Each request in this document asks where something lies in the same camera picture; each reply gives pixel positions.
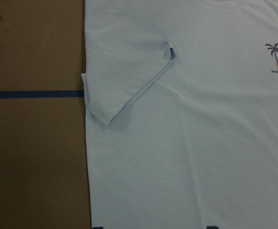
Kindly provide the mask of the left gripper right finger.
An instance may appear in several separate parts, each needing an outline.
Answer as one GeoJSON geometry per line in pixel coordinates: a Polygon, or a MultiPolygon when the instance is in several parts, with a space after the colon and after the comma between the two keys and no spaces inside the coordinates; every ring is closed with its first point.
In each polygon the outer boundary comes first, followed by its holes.
{"type": "Polygon", "coordinates": [[[206,229],[220,229],[217,225],[207,225],[206,229]]]}

